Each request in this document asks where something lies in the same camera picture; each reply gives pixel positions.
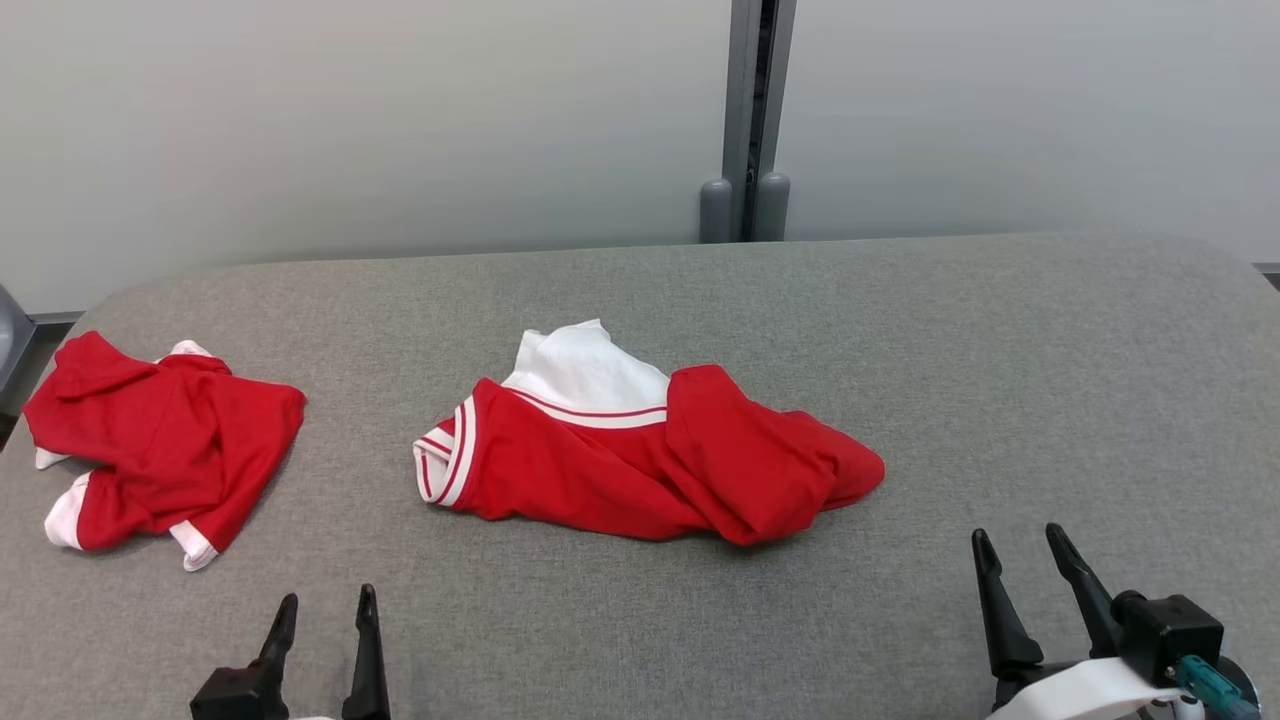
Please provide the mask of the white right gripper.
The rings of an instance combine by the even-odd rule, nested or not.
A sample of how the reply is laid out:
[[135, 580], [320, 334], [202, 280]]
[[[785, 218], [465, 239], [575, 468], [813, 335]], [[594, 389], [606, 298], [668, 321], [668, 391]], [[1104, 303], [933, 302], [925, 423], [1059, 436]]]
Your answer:
[[[1111, 615], [1112, 596], [1060, 524], [1046, 525], [1046, 539], [1075, 597], [1093, 660], [1029, 684], [987, 720], [1123, 720], [1149, 706], [1165, 711], [1161, 720], [1187, 720], [1180, 688], [1157, 688], [1123, 660], [1105, 659], [1117, 657], [1123, 634]], [[982, 528], [972, 533], [972, 552], [992, 676], [1002, 682], [1039, 667], [1043, 650], [1027, 633], [1001, 579], [1000, 557]]]

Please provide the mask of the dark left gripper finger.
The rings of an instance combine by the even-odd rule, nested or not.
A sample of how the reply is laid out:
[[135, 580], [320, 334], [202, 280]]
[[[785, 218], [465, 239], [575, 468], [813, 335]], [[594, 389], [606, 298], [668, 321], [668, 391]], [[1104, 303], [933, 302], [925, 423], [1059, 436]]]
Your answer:
[[294, 643], [297, 612], [300, 607], [296, 593], [285, 594], [280, 601], [275, 618], [270, 625], [262, 647], [259, 652], [260, 664], [271, 664], [284, 667], [288, 653]]
[[358, 633], [349, 694], [342, 720], [390, 720], [390, 700], [383, 652], [381, 624], [374, 585], [362, 585], [355, 619]]

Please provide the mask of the red garment plain white trim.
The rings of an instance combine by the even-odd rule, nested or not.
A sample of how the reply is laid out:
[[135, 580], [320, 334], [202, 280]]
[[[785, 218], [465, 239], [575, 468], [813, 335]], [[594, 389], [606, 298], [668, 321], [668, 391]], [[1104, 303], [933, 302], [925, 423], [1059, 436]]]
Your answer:
[[234, 375], [191, 340], [154, 361], [95, 331], [67, 341], [23, 414], [37, 469], [88, 470], [55, 500], [45, 536], [87, 553], [168, 536], [184, 570], [202, 570], [278, 474], [306, 404], [296, 387]]

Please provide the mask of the red garment striped white collar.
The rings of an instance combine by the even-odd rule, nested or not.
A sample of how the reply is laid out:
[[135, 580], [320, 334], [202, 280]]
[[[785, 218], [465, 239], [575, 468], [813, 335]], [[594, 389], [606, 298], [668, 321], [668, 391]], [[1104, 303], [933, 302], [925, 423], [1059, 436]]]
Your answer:
[[886, 477], [851, 436], [749, 398], [716, 364], [664, 374], [598, 319], [524, 332], [512, 373], [480, 379], [412, 452], [431, 506], [739, 546], [805, 530]]

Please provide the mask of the grey metal object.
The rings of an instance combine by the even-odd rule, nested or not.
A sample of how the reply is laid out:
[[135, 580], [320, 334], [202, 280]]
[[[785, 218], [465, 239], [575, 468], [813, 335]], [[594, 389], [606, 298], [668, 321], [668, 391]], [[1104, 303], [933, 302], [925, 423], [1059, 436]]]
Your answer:
[[35, 323], [0, 284], [0, 398], [6, 393], [35, 334]]

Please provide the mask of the grey cylindrical post foot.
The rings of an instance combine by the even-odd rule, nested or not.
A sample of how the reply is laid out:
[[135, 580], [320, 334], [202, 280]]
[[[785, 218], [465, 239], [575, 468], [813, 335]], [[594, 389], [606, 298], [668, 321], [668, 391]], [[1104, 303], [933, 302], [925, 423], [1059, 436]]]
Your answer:
[[733, 242], [733, 187], [726, 178], [705, 182], [698, 193], [698, 242]]
[[755, 184], [751, 238], [755, 242], [782, 242], [786, 234], [790, 178], [781, 172], [763, 174]]

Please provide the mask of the grey vertical partition post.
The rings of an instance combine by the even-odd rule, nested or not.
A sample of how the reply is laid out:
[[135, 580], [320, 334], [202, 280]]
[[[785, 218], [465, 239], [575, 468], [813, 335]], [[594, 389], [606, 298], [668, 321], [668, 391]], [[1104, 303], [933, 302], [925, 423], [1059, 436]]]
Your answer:
[[753, 240], [756, 181], [776, 167], [797, 0], [732, 0], [721, 170], [733, 242]]

